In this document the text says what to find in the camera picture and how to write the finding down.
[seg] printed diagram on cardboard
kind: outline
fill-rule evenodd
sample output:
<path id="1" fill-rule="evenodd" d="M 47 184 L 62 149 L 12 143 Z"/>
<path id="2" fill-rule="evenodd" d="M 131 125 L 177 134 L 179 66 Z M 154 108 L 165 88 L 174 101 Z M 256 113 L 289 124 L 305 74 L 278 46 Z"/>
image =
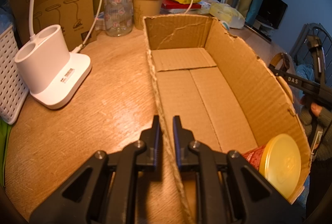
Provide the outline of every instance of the printed diagram on cardboard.
<path id="1" fill-rule="evenodd" d="M 54 5 L 51 5 L 51 6 L 47 7 L 47 8 L 45 8 L 45 11 L 47 11 L 47 12 L 50 12 L 50 11 L 53 11 L 53 10 L 58 11 L 58 12 L 59 12 L 59 22 L 58 22 L 58 24 L 61 25 L 61 23 L 60 23 L 60 20 L 61 20 L 61 12 L 60 12 L 60 10 L 58 9 L 59 7 L 61 7 L 61 4 L 54 4 Z"/>
<path id="2" fill-rule="evenodd" d="M 81 23 L 82 19 L 78 18 L 78 4 L 76 3 L 79 0 L 64 0 L 64 4 L 76 4 L 76 22 L 73 25 L 73 29 L 76 29 L 77 27 L 83 25 Z"/>
<path id="3" fill-rule="evenodd" d="M 39 20 L 39 17 L 40 17 L 41 15 L 42 15 L 42 13 L 41 13 L 40 11 L 34 14 L 34 19 L 37 20 L 37 22 L 38 22 L 38 26 L 39 26 L 39 28 L 38 28 L 38 32 L 42 30 L 42 27 L 41 27 L 41 25 L 40 25 L 40 20 Z"/>

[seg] wooden table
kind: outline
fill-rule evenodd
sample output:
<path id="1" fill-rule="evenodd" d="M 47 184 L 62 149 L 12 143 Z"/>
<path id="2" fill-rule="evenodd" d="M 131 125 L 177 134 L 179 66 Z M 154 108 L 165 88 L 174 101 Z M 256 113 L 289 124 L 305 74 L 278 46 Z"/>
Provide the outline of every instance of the wooden table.
<path id="1" fill-rule="evenodd" d="M 82 53 L 92 71 L 70 103 L 51 111 L 29 95 L 10 134 L 6 193 L 26 219 L 95 151 L 121 150 L 157 113 L 142 31 L 101 32 Z M 138 179 L 138 223 L 184 223 L 165 158 L 159 173 Z"/>

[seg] white basket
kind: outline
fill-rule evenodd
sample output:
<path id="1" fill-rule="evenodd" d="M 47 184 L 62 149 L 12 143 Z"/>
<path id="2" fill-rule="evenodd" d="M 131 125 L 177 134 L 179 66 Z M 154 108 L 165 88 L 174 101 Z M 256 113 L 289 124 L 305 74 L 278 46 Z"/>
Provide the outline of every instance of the white basket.
<path id="1" fill-rule="evenodd" d="M 11 25 L 0 35 L 0 116 L 8 124 L 15 123 L 29 92 L 14 62 L 17 52 Z"/>

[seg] white lamp base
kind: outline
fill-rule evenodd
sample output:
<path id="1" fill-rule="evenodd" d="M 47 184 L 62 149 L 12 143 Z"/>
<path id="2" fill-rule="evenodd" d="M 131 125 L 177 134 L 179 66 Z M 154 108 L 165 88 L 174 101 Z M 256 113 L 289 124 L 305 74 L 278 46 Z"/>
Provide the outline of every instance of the white lamp base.
<path id="1" fill-rule="evenodd" d="M 40 93 L 31 95 L 46 107 L 55 110 L 66 105 L 92 68 L 90 57 L 71 53 L 68 63 L 54 77 L 49 86 Z"/>

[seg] plastic bag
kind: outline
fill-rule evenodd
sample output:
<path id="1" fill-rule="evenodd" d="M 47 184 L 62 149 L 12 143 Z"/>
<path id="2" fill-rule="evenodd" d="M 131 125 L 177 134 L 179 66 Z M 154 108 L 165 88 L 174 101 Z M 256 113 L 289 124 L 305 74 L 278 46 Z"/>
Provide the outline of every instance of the plastic bag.
<path id="1" fill-rule="evenodd" d="M 11 24 L 14 24 L 13 16 L 0 8 L 0 35 L 6 31 Z"/>
<path id="2" fill-rule="evenodd" d="M 242 29 L 245 19 L 239 11 L 230 7 L 228 4 L 213 3 L 209 13 L 218 20 L 227 22 L 230 28 Z"/>

